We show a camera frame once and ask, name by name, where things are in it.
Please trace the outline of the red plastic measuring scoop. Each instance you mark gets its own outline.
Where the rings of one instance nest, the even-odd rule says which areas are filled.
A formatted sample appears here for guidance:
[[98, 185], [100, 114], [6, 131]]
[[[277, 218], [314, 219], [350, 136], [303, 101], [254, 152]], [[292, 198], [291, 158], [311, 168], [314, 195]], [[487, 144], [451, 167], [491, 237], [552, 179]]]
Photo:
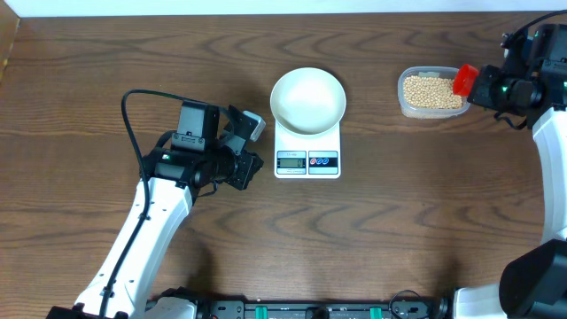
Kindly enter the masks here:
[[453, 82], [453, 94], [467, 97], [471, 91], [479, 71], [469, 64], [464, 64], [457, 72]]

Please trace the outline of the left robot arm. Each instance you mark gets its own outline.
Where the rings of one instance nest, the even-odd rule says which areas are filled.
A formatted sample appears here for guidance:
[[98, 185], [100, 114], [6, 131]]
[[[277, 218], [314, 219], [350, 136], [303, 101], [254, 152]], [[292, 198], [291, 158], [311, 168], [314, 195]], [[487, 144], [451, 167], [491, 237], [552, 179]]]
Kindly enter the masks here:
[[245, 149], [265, 128], [257, 114], [202, 102], [182, 103], [178, 127], [139, 159], [140, 181], [128, 218], [104, 263], [70, 308], [50, 318], [202, 318], [206, 307], [172, 291], [150, 301], [166, 250], [201, 189], [246, 189], [262, 159]]

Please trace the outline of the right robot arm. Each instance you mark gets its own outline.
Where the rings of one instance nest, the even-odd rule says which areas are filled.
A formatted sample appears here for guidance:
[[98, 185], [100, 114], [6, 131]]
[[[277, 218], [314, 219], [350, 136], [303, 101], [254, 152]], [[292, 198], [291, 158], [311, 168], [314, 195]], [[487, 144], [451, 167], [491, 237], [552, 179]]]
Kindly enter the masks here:
[[455, 291], [454, 318], [566, 316], [566, 26], [534, 21], [503, 36], [501, 66], [462, 66], [453, 92], [494, 112], [497, 121], [523, 118], [542, 173], [544, 223], [540, 244], [511, 261], [496, 284]]

